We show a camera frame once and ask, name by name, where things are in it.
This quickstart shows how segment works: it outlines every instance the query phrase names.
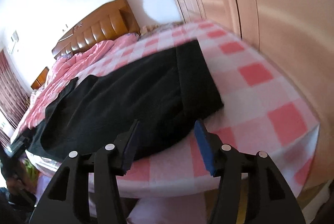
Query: metal screw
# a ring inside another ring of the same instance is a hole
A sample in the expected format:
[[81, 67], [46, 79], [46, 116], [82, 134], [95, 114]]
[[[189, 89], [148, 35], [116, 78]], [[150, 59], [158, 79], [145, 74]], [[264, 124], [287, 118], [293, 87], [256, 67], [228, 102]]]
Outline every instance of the metal screw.
[[78, 156], [78, 152], [77, 151], [71, 151], [69, 154], [69, 157], [74, 158]]
[[105, 146], [105, 149], [106, 149], [107, 151], [112, 151], [114, 148], [115, 148], [115, 145], [114, 145], [114, 144], [107, 144], [107, 145]]
[[230, 145], [228, 145], [228, 144], [224, 144], [222, 147], [221, 147], [221, 149], [223, 150], [223, 151], [230, 151], [231, 150], [231, 146]]
[[260, 151], [260, 152], [258, 153], [258, 155], [259, 155], [260, 157], [262, 157], [262, 158], [266, 158], [266, 157], [268, 156], [268, 154], [267, 154], [266, 152], [264, 152], [264, 151]]

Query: pillow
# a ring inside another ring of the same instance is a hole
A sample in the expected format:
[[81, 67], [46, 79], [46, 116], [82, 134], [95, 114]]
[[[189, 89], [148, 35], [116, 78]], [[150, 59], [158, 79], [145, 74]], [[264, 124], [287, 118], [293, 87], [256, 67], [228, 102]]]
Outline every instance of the pillow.
[[154, 35], [156, 33], [163, 32], [169, 29], [173, 29], [183, 24], [184, 22], [172, 22], [172, 23], [166, 23], [166, 24], [145, 25], [140, 30], [141, 36], [139, 37], [138, 40], [146, 39], [150, 37], [151, 35]]
[[68, 61], [71, 57], [73, 57], [73, 54], [65, 54], [57, 58], [56, 62], [52, 65], [51, 70], [47, 73], [45, 86], [53, 80], [62, 64]]
[[30, 95], [30, 106], [33, 106], [37, 97], [42, 93], [44, 90], [45, 84], [41, 85], [38, 89], [34, 89]]

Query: hand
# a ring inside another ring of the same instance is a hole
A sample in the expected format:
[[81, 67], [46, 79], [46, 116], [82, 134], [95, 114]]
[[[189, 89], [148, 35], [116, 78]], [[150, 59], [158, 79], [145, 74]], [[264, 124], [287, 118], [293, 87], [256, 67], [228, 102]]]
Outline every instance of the hand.
[[31, 180], [28, 177], [28, 174], [25, 170], [24, 164], [19, 162], [19, 169], [21, 169], [21, 173], [23, 174], [22, 176], [22, 181], [19, 179], [15, 179], [15, 178], [8, 178], [6, 180], [6, 185], [7, 185], [7, 189], [9, 191], [9, 193], [13, 194], [13, 195], [18, 195], [18, 191], [19, 190], [27, 190], [32, 194], [36, 193], [36, 187], [34, 186], [34, 184], [31, 182]]

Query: pink checkered bedsheet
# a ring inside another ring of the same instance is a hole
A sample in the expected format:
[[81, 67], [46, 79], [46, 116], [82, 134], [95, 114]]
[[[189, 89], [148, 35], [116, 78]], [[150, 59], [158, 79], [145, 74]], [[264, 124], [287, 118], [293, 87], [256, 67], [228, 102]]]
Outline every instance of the pink checkered bedsheet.
[[[209, 21], [185, 24], [133, 44], [114, 46], [77, 74], [78, 84], [89, 74], [106, 75], [141, 57], [194, 38], [199, 41], [225, 103], [223, 110], [205, 120], [208, 131], [240, 152], [268, 152], [297, 196], [315, 153], [319, 122], [304, 99], [268, 60], [218, 25]], [[44, 109], [34, 125], [44, 118]], [[36, 166], [43, 166], [44, 172], [48, 169], [53, 174], [59, 166], [54, 161], [28, 155]], [[219, 178], [210, 177], [205, 170], [193, 132], [173, 147], [133, 163], [126, 176], [118, 177], [123, 197], [190, 195], [217, 188], [218, 183]], [[90, 191], [93, 190], [91, 174]]]

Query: black towel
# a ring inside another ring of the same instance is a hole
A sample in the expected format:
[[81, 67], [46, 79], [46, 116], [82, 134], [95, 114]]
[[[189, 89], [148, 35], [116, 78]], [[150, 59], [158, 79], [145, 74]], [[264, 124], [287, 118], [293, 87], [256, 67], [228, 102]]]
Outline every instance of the black towel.
[[197, 119], [223, 107], [198, 41], [154, 53], [106, 76], [77, 78], [46, 108], [28, 151], [62, 162], [71, 151], [96, 152], [141, 121], [135, 159], [183, 139]]

